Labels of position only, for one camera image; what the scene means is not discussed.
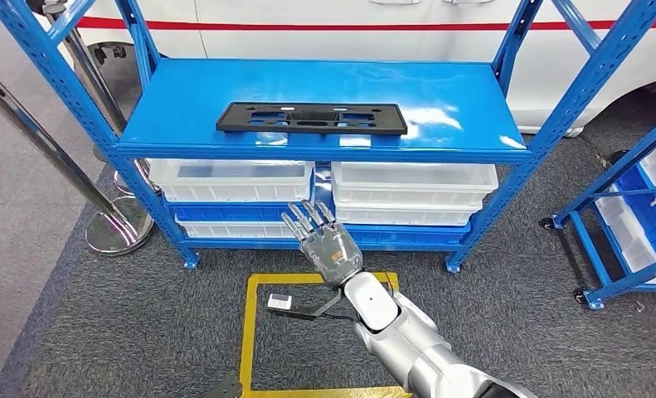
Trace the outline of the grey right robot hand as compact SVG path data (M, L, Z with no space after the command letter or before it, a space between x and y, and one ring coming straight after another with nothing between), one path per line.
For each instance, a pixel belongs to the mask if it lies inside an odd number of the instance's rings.
M327 286L337 289L364 270L357 243L323 201L302 200L288 208L281 218Z

